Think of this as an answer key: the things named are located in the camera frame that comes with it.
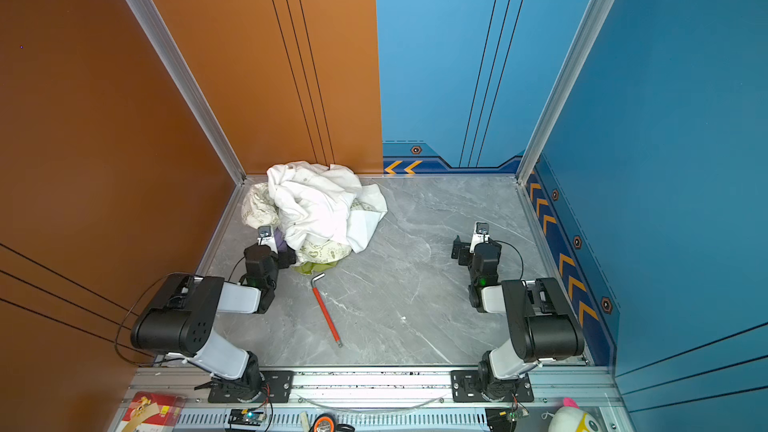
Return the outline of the purple cloth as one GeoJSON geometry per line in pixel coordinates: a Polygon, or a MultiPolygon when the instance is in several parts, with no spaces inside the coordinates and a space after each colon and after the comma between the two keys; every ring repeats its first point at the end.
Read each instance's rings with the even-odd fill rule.
{"type": "Polygon", "coordinates": [[[287,244],[283,238],[276,238],[275,242],[278,252],[285,252],[287,250],[287,244]]]}

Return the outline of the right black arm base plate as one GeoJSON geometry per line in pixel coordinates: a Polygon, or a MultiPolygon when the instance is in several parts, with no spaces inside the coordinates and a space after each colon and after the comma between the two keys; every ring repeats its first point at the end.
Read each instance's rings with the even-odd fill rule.
{"type": "Polygon", "coordinates": [[[456,403],[533,403],[533,387],[528,376],[496,381],[483,385],[477,370],[453,370],[450,372],[453,401],[456,403]]]}

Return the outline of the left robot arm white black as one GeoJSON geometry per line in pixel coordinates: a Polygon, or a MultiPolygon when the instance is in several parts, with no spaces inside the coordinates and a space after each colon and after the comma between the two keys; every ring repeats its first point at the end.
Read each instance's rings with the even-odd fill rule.
{"type": "Polygon", "coordinates": [[[207,372],[198,385],[210,403],[283,404],[293,385],[291,371],[264,372],[257,355],[214,330],[219,314],[254,315],[268,311],[279,272],[296,262],[289,247],[255,244],[243,253],[245,273],[237,282],[174,273],[167,277],[131,330],[132,346],[179,359],[207,372]]]}

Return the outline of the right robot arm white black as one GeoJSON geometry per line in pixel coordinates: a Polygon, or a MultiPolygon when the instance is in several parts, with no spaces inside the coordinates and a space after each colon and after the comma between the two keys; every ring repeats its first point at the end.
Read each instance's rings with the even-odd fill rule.
{"type": "Polygon", "coordinates": [[[451,372],[458,403],[531,403],[530,372],[578,357],[585,349],[582,326],[557,279],[499,279],[503,245],[487,236],[474,236],[471,242],[455,238],[452,244],[451,257],[469,271],[471,306],[500,314],[507,323],[507,338],[483,354],[475,371],[451,372]]]}

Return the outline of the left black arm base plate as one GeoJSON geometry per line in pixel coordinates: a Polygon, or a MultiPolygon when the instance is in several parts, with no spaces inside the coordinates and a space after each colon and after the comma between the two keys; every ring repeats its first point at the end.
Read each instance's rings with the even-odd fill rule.
{"type": "Polygon", "coordinates": [[[258,386],[246,386],[242,381],[213,379],[208,402],[214,404],[284,404],[289,401],[294,373],[290,370],[259,372],[258,386]]]}

